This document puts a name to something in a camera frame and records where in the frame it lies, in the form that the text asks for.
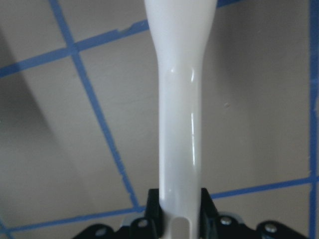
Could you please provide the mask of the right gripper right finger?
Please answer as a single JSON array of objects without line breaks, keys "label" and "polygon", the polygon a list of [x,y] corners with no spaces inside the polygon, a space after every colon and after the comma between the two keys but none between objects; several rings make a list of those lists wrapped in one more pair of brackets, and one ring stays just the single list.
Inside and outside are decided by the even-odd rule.
[{"label": "right gripper right finger", "polygon": [[206,188],[201,189],[200,237],[202,239],[304,239],[298,231],[277,221],[263,221],[255,229],[234,216],[218,212]]}]

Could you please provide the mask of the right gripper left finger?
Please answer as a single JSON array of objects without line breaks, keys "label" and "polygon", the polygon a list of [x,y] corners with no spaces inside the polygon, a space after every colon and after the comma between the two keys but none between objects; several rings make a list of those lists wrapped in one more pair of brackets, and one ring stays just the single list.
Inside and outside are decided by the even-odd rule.
[{"label": "right gripper left finger", "polygon": [[117,231],[105,224],[88,226],[75,239],[160,239],[163,236],[163,212],[159,189],[150,189],[144,215],[121,226]]}]

